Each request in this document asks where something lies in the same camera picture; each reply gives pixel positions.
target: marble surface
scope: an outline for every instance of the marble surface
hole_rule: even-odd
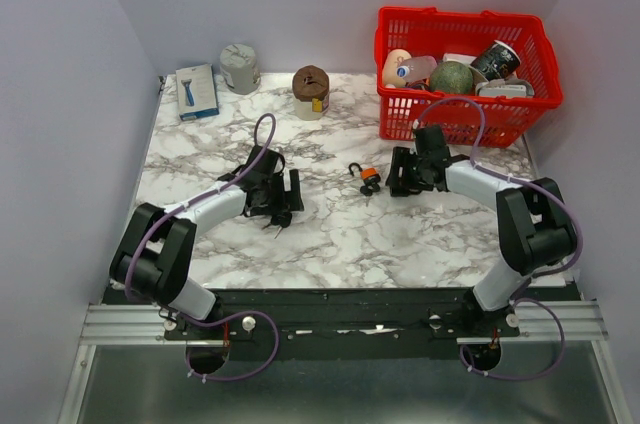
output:
[[[331,74],[331,103],[318,121],[295,117],[293,74],[263,74],[258,91],[230,92],[220,76],[220,115],[181,122],[175,76],[167,77],[136,198],[168,205],[207,189],[245,162],[255,121],[278,119],[271,147],[300,170],[305,211],[274,239],[267,218],[237,217],[195,245],[190,276],[216,288],[472,286],[500,259],[495,214],[460,195],[362,196],[353,161],[386,178],[399,143],[378,137],[378,95],[373,75]],[[260,136],[268,134],[265,121]],[[453,153],[469,148],[454,147]],[[482,149],[480,161],[502,172],[531,177],[522,144]],[[539,284],[560,285],[560,277]]]

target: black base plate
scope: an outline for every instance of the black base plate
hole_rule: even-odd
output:
[[[435,289],[264,289],[214,290],[225,316],[246,310],[269,314],[279,329],[278,360],[457,359],[458,337],[486,337],[497,328],[501,336],[517,336],[505,324],[506,312],[488,316],[472,331],[460,322],[460,303],[467,288]],[[525,295],[541,300],[577,300],[575,285],[538,288]],[[441,317],[433,329],[429,316]],[[274,336],[259,317],[252,332],[238,319],[229,325],[231,359],[261,361],[268,357]],[[388,332],[362,331],[384,326]],[[223,329],[202,329],[182,319],[165,334],[168,340],[221,340]]]

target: screw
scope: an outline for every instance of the screw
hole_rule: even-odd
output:
[[[244,319],[242,319],[242,328],[245,331],[251,332],[255,327],[256,327],[256,320],[253,318],[253,316],[247,316]]]
[[[173,331],[176,327],[178,327],[178,324],[173,321],[164,321],[162,326],[164,327],[165,331]]]
[[[518,324],[520,323],[518,316],[516,316],[515,314],[509,314],[505,320],[507,322],[507,326],[513,328],[518,327]]]
[[[441,320],[439,315],[432,314],[431,316],[429,316],[429,326],[431,326],[431,329],[433,329],[434,331],[437,331],[442,327],[442,324],[440,324],[440,322]]]

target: metal can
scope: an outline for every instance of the metal can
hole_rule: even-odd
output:
[[[260,85],[260,71],[253,48],[233,44],[220,54],[220,72],[227,87],[236,94],[249,94]]]
[[[520,58],[516,51],[502,41],[494,41],[471,63],[471,69],[486,81],[505,79],[519,66]]]

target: red basket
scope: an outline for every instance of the red basket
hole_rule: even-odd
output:
[[[548,109],[562,103],[558,64],[542,21],[535,16],[439,12],[436,8],[383,7],[378,15],[375,58],[380,95],[380,137],[411,140],[413,121],[432,102],[449,94],[389,89],[382,85],[382,68],[389,51],[406,49],[412,56],[442,58],[445,52],[477,56],[494,40],[511,46],[520,57],[518,77],[531,83],[533,98],[472,97],[487,117],[480,145],[507,147]],[[473,144],[478,133],[478,111],[463,101],[443,104],[427,115],[438,123],[451,144]]]

